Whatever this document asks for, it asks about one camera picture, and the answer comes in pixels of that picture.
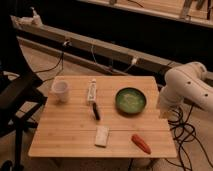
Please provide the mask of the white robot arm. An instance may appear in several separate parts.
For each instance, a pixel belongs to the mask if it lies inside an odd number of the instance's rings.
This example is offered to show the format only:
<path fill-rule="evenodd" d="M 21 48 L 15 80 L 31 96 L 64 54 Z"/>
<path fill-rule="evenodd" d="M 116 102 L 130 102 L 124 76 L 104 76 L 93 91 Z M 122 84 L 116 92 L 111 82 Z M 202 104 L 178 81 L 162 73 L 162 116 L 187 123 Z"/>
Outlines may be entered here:
<path fill-rule="evenodd" d="M 166 85 L 160 90 L 157 108 L 161 116 L 168 118 L 184 99 L 213 113 L 213 87 L 204 82 L 206 67 L 200 62 L 190 62 L 169 69 L 164 76 Z"/>

